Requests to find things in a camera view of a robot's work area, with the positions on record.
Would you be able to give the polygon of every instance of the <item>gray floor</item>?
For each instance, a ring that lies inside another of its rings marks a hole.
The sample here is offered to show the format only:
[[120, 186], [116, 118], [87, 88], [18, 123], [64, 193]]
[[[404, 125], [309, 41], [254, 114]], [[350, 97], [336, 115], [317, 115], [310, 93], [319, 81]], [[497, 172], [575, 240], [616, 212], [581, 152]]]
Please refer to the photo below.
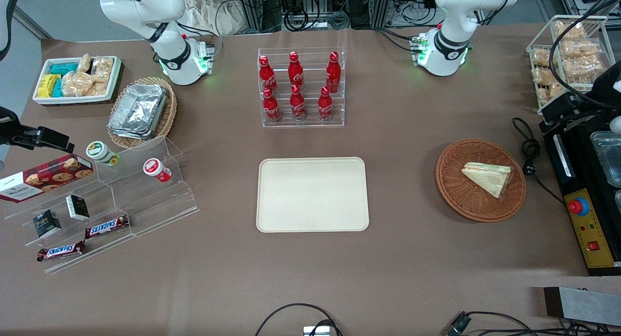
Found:
[[[545, 2], [554, 7], [554, 0]], [[108, 20], [99, 7], [99, 0], [19, 0], [18, 5], [56, 39], [86, 42], [139, 38], [126, 27]], [[518, 0], [499, 13], [493, 23], [532, 22], [543, 22], [535, 0]], [[11, 51], [0, 62], [0, 78], [3, 79], [0, 90], [5, 97], [2, 105], [21, 115], [38, 75], [41, 53], [38, 40], [18, 22], [13, 22], [13, 33]], [[0, 146], [0, 160], [5, 158], [7, 150], [7, 146]]]

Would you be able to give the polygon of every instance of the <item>aluminum foil container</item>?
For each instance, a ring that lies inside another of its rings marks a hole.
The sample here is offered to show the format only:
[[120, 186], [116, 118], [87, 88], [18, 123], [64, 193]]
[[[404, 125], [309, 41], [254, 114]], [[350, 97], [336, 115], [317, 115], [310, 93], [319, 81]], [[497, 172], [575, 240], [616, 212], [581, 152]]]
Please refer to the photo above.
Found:
[[107, 128], [131, 139], [148, 140], [162, 115], [168, 92], [159, 85], [130, 85], [118, 102]]

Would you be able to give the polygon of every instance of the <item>walkers cookie box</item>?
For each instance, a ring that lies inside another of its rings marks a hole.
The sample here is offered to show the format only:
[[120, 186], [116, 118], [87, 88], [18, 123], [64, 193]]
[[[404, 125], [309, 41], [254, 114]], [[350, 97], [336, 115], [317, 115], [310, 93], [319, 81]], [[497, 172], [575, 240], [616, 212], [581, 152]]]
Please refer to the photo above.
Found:
[[93, 174], [93, 166], [75, 154], [0, 179], [0, 199], [19, 203]]

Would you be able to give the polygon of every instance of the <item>red button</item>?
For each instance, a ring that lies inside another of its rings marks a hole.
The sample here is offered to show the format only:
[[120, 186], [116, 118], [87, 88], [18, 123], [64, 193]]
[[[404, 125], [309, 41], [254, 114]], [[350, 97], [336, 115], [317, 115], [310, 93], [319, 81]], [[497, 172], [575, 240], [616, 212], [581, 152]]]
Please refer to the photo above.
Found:
[[579, 214], [579, 213], [581, 213], [581, 212], [583, 212], [583, 210], [584, 210], [584, 206], [583, 206], [583, 204], [582, 204], [582, 203], [580, 203], [580, 202], [579, 202], [579, 201], [577, 201], [577, 200], [572, 200], [572, 201], [570, 201], [570, 203], [569, 203], [569, 205], [568, 205], [568, 208], [570, 208], [570, 212], [571, 212], [572, 214], [576, 214], [576, 215], [577, 215], [577, 214]]
[[599, 250], [599, 244], [597, 243], [597, 241], [589, 241], [588, 242], [588, 249], [589, 250]]

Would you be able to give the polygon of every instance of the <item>yellow snack package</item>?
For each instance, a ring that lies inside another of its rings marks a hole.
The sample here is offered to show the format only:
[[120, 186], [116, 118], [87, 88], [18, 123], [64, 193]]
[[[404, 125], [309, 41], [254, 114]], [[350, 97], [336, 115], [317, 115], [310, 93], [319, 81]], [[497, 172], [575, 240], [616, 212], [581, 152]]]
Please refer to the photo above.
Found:
[[51, 97], [51, 93], [54, 91], [54, 85], [59, 79], [60, 75], [44, 75], [37, 89], [37, 97]]

